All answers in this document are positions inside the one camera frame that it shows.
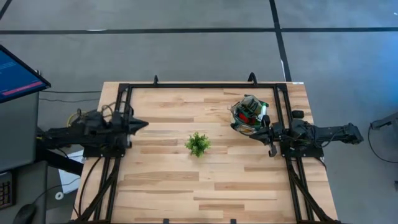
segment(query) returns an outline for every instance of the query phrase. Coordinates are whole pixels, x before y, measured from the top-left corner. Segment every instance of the black cable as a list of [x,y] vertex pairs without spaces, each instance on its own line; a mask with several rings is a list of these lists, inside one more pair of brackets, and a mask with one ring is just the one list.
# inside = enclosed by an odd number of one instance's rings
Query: black cable
[[50,91],[43,90],[45,93],[101,93],[102,91]]
[[68,101],[68,100],[50,100],[46,98],[39,98],[39,100],[44,100],[48,102],[62,102],[62,103],[79,103],[79,102],[86,102],[86,101],[98,101],[100,99],[87,99],[87,100],[75,100],[75,101]]
[[75,211],[76,216],[79,217],[79,213],[77,213],[76,207],[75,207],[75,203],[73,203],[73,211]]
[[322,165],[325,167],[325,170],[328,170],[328,168],[326,167],[326,164],[320,157],[315,157],[315,159],[322,163]]
[[109,109],[110,111],[111,111],[111,116],[113,116],[113,110],[112,110],[112,108],[111,108],[111,105],[112,104],[110,104],[110,105],[102,105],[102,107],[101,107],[101,114],[104,116],[104,111],[105,111],[105,109]]
[[305,140],[305,139],[295,139],[293,137],[288,136],[287,134],[283,134],[282,136],[286,137],[286,138],[289,138],[289,139],[292,139],[293,141],[305,141],[305,142],[309,141],[309,140]]
[[371,147],[372,152],[374,153],[374,155],[377,156],[377,158],[381,159],[381,160],[384,161],[384,162],[398,163],[398,161],[388,161],[387,159],[383,159],[383,158],[381,158],[381,157],[374,151],[374,149],[373,149],[373,147],[372,147],[372,144],[371,144],[371,138],[370,138],[370,136],[371,136],[371,127],[372,127],[372,126],[370,125],[370,126],[369,126],[369,129],[368,129],[368,142],[369,142],[369,146]]
[[[103,106],[109,107],[109,109],[112,111],[112,109],[110,108],[110,106],[115,105],[115,104],[116,104],[116,102],[113,102],[113,103],[110,103],[110,104],[108,104],[108,105],[103,105]],[[134,109],[132,108],[131,104],[129,104],[129,107],[130,107],[131,111],[134,111]]]
[[62,153],[65,155],[65,157],[69,159],[69,156],[68,156],[68,154],[67,154],[67,153],[66,153],[64,150],[62,150],[62,149],[59,149],[59,148],[56,148],[56,150],[58,150],[58,151],[62,152]]
[[70,156],[69,158],[76,158],[76,157],[83,157],[83,155],[80,155],[80,156]]
[[85,188],[86,188],[86,184],[87,184],[87,180],[88,180],[88,178],[90,177],[90,175],[91,175],[91,173],[92,173],[92,171],[93,171],[93,169],[94,169],[94,167],[95,167],[95,165],[97,165],[97,163],[100,161],[100,157],[94,162],[94,164],[93,164],[93,166],[90,168],[90,170],[88,171],[88,173],[87,173],[87,177],[86,177],[86,179],[85,179],[85,182],[84,182],[84,184],[83,184],[83,187],[81,188],[81,192],[80,192],[80,199],[79,199],[79,216],[81,215],[81,201],[82,201],[82,199],[83,199],[83,192],[85,191]]
[[49,189],[47,189],[47,190],[45,190],[43,193],[41,193],[41,194],[33,201],[33,203],[36,203],[36,201],[37,201],[41,196],[43,196],[45,193],[47,193],[49,190],[52,190],[52,189],[57,188],[57,187],[62,187],[62,186],[70,185],[70,184],[72,184],[74,181],[76,181],[76,180],[78,180],[78,179],[80,179],[80,177],[79,177],[79,178],[76,178],[75,180],[71,181],[70,183],[67,183],[67,184],[60,184],[60,185],[56,185],[56,186],[54,186],[54,187],[50,187]]
[[325,145],[321,145],[322,148],[327,147],[332,141],[333,139],[336,137],[336,135],[340,132],[344,131],[344,129],[340,129],[338,131],[336,131],[330,138],[330,140],[325,144]]

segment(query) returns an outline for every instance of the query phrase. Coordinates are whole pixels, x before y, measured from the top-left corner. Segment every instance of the monitor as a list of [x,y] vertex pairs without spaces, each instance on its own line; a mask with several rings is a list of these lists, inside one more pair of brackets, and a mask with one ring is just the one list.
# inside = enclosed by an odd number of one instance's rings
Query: monitor
[[0,45],[0,103],[50,87],[47,80]]

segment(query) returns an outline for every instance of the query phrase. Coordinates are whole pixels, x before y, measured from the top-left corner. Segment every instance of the gray floor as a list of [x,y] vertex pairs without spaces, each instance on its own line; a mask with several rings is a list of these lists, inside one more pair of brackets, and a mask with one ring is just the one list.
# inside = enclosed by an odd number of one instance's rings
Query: gray floor
[[[398,26],[394,0],[276,0],[282,27]],[[13,0],[4,30],[272,27],[266,0]],[[352,122],[365,142],[325,149],[340,220],[396,223],[398,165],[378,160],[367,143],[371,121],[398,111],[398,32],[283,34],[292,79],[305,82],[317,125]],[[100,90],[104,81],[283,81],[275,34],[2,35],[0,43],[43,71],[54,90]],[[63,100],[98,94],[41,97]],[[61,127],[97,102],[40,102],[39,125]],[[379,154],[398,161],[391,129],[371,133]],[[49,185],[59,182],[49,171]],[[49,200],[48,223],[65,222],[75,194]]]

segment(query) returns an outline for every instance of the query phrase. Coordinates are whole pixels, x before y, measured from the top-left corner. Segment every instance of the small potted plant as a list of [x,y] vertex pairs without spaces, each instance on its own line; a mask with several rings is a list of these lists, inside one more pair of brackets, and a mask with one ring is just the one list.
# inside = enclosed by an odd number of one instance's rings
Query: small potted plant
[[199,133],[195,132],[193,136],[189,136],[185,147],[191,150],[191,155],[200,157],[210,147],[210,141],[206,135],[199,136]]

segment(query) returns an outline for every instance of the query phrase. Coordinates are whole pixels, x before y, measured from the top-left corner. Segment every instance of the wooden tabletop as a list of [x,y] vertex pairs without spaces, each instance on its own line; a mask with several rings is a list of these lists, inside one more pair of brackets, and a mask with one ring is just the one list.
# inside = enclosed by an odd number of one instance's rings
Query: wooden tabletop
[[[99,108],[116,100],[118,85],[104,83]],[[304,85],[287,86],[292,110],[303,110],[304,120],[312,123]],[[171,223],[229,223],[232,218],[238,223],[294,223],[283,157],[269,157],[268,146],[229,126],[229,108],[244,94],[253,94],[269,103],[267,113],[272,122],[277,122],[271,89],[133,89],[134,116],[149,125],[132,137],[133,147],[122,158],[112,223],[162,223],[163,218],[169,218]],[[184,147],[195,131],[206,134],[212,144],[201,158],[191,156]],[[95,160],[85,162],[82,180]],[[103,160],[90,175],[82,208],[98,192]],[[310,193],[326,214],[337,218],[325,168],[313,158],[304,158],[303,163]],[[306,218],[299,195],[302,216]],[[106,195],[102,218],[107,202]]]

